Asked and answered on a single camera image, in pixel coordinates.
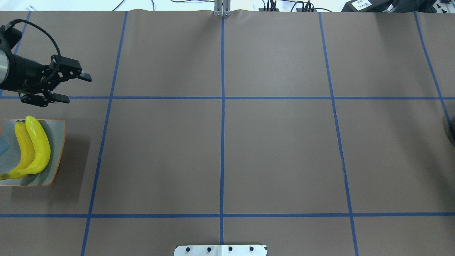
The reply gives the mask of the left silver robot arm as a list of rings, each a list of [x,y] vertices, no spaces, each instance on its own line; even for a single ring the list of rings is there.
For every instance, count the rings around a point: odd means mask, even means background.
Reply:
[[[16,92],[22,103],[47,107],[54,102],[70,103],[67,95],[54,94],[62,82],[80,79],[92,82],[92,77],[83,71],[80,62],[68,57],[52,55],[49,65],[42,65],[19,55],[1,51],[1,89]]]

